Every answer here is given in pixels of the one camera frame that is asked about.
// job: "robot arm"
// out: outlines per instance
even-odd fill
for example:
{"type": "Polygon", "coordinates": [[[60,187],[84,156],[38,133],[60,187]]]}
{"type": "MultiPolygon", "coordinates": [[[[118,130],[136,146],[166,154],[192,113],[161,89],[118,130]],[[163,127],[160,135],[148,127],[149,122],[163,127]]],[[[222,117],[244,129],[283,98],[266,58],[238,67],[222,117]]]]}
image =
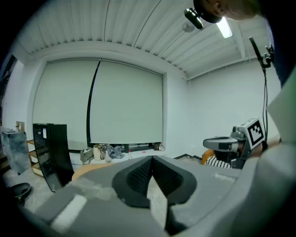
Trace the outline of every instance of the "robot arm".
{"type": "Polygon", "coordinates": [[[242,168],[252,150],[265,139],[259,118],[251,118],[245,123],[234,126],[229,137],[214,137],[203,141],[203,146],[214,151],[234,152],[235,158],[229,160],[233,168],[242,168]],[[242,152],[238,151],[239,144],[244,145],[242,152]]]}

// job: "desk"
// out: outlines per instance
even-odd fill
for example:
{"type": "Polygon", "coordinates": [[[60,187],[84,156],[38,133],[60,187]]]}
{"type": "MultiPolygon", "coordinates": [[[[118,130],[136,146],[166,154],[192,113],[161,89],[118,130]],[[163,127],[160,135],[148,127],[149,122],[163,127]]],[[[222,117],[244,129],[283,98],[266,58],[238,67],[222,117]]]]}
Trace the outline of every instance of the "desk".
{"type": "Polygon", "coordinates": [[[80,168],[78,168],[75,173],[72,176],[72,181],[75,181],[76,179],[78,179],[81,175],[94,170],[94,169],[98,169],[98,168],[103,168],[103,167],[107,167],[110,165],[114,165],[116,163],[107,163],[107,164],[88,164],[88,165],[83,165],[80,168]]]}

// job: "orange object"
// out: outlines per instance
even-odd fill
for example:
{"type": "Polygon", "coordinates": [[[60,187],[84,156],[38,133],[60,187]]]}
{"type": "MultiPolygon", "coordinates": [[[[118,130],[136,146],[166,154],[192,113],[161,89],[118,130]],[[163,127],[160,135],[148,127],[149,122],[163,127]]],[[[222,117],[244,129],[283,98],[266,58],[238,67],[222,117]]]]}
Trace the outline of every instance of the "orange object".
{"type": "Polygon", "coordinates": [[[214,153],[214,150],[207,150],[206,152],[204,152],[203,154],[203,159],[202,159],[202,165],[204,165],[206,163],[206,161],[211,157],[211,156],[214,156],[215,153],[214,153]]]}
{"type": "Polygon", "coordinates": [[[94,169],[98,169],[98,168],[104,168],[107,166],[111,166],[114,165],[116,163],[108,163],[108,164],[89,164],[89,165],[83,165],[81,166],[79,169],[77,169],[75,171],[75,173],[72,176],[72,181],[75,181],[76,179],[78,179],[81,175],[94,170],[94,169]]]}

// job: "ceiling light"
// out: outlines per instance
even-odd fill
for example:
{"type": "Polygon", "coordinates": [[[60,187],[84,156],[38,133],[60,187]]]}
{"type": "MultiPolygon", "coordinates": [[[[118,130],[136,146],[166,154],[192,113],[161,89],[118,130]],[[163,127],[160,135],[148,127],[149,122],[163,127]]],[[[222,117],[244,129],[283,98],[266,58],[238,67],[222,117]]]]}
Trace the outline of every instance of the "ceiling light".
{"type": "Polygon", "coordinates": [[[228,22],[225,19],[225,17],[222,17],[222,20],[217,23],[217,26],[218,26],[219,30],[221,31],[224,39],[227,39],[227,38],[233,36],[233,34],[231,32],[231,29],[230,29],[230,27],[228,25],[228,22]]]}

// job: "floor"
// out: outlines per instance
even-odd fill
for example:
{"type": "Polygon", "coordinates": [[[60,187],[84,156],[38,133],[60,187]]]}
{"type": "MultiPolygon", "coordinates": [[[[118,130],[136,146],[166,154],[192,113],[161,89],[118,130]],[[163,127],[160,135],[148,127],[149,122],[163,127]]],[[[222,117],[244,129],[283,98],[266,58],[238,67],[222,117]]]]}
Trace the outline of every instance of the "floor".
{"type": "MultiPolygon", "coordinates": [[[[179,159],[183,162],[201,163],[198,159],[191,159],[186,156],[179,159]]],[[[18,183],[29,183],[33,190],[31,194],[25,200],[25,208],[31,212],[35,212],[48,198],[54,195],[49,189],[45,179],[38,175],[35,175],[31,169],[26,170],[21,175],[18,175],[13,170],[8,170],[2,176],[4,182],[8,187],[11,187],[18,183]]],[[[167,214],[167,199],[158,187],[155,179],[152,177],[148,186],[147,197],[151,202],[151,212],[156,221],[164,227],[167,214]]]]}

